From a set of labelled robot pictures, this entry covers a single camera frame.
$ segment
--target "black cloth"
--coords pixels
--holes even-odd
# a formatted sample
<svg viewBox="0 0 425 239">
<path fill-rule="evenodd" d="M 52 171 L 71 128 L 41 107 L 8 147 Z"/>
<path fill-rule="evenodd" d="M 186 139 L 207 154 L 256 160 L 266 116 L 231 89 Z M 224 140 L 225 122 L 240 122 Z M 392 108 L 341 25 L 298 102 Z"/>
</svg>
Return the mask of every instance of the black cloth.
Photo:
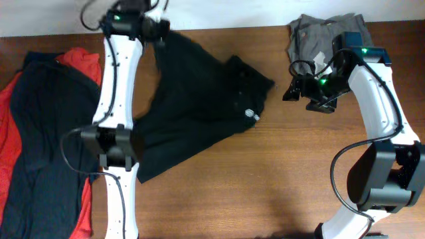
<svg viewBox="0 0 425 239">
<path fill-rule="evenodd" d="M 87 176 L 66 166 L 59 139 L 70 129 L 92 122 L 100 91 L 73 68 L 39 56 L 29 58 L 11 96 L 22 153 L 13 169 L 0 238 L 69 238 L 78 221 Z M 70 137 L 64 149 L 75 168 L 97 170 L 97 159 L 79 135 Z"/>
<path fill-rule="evenodd" d="M 234 133 L 251 128 L 274 82 L 233 56 L 225 64 L 192 40 L 170 33 L 155 45 L 161 81 L 149 112 L 135 120 L 145 151 L 141 183 Z M 254 115 L 246 115 L 251 110 Z"/>
</svg>

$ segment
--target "white background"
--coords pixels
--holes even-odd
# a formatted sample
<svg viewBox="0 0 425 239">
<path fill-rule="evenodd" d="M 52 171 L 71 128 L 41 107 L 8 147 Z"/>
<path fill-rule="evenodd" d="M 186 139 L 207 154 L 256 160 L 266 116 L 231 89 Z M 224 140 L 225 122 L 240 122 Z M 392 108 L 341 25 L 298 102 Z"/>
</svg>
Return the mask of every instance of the white background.
<svg viewBox="0 0 425 239">
<path fill-rule="evenodd" d="M 78 20 L 85 1 L 0 0 L 0 37 L 86 33 Z M 85 19 L 96 24 L 113 2 L 97 0 Z M 425 19 L 425 1 L 170 0 L 166 17 L 181 30 L 286 25 L 302 13 L 322 19 L 361 13 L 366 21 L 418 20 Z"/>
</svg>

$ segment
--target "gray cloth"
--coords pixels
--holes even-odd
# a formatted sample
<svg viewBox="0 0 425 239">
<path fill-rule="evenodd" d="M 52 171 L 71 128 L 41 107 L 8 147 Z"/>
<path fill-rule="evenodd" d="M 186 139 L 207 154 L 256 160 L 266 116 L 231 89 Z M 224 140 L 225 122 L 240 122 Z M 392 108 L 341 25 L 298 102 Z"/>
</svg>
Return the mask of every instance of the gray cloth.
<svg viewBox="0 0 425 239">
<path fill-rule="evenodd" d="M 354 16 L 351 13 L 323 20 L 302 14 L 299 19 L 290 23 L 290 27 L 291 44 L 288 54 L 291 62 L 313 60 L 319 52 L 323 52 L 326 56 L 324 63 L 328 63 L 333 56 L 332 40 L 345 31 L 360 33 L 363 44 L 373 46 L 362 15 Z M 294 68 L 299 74 L 314 73 L 306 64 L 296 64 Z"/>
</svg>

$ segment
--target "wooden table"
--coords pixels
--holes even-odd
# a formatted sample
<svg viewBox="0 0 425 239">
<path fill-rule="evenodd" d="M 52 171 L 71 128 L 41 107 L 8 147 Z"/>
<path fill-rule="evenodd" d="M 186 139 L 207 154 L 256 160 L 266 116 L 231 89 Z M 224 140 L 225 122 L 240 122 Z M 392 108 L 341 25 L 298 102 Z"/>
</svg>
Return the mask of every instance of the wooden table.
<svg viewBox="0 0 425 239">
<path fill-rule="evenodd" d="M 425 21 L 369 23 L 374 43 L 388 50 L 396 92 L 419 138 L 425 140 Z M 283 102 L 288 73 L 288 27 L 184 31 L 213 56 L 236 54 L 276 81 L 255 128 L 225 139 L 166 173 L 136 186 L 140 238 L 267 238 L 314 231 L 340 207 L 329 182 L 331 160 L 344 146 L 366 138 L 353 94 L 334 114 L 305 110 L 307 99 Z M 0 39 L 0 88 L 28 50 L 64 52 L 81 46 L 102 55 L 101 35 Z M 139 63 L 133 112 L 149 108 L 159 74 L 150 48 Z M 348 170 L 359 147 L 337 164 L 337 186 L 346 193 Z M 94 238 L 106 233 L 106 185 L 93 186 Z M 391 238 L 425 238 L 425 197 L 373 227 Z"/>
</svg>

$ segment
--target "red garment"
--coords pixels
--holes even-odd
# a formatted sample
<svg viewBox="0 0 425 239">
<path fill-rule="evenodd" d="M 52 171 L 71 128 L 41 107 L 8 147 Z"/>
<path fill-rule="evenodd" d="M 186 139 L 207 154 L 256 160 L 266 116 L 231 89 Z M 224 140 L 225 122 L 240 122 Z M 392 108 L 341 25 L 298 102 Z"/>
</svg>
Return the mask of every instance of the red garment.
<svg viewBox="0 0 425 239">
<path fill-rule="evenodd" d="M 95 81 L 97 85 L 102 82 L 99 54 L 89 54 L 83 48 L 72 48 L 56 59 L 61 64 L 79 70 Z M 0 92 L 0 224 L 3 221 L 3 211 L 9 194 L 13 167 L 22 150 L 21 136 L 10 111 L 13 88 L 20 75 L 21 72 Z M 82 192 L 80 216 L 70 239 L 90 238 L 92 234 L 91 213 L 92 186 L 86 179 Z"/>
</svg>

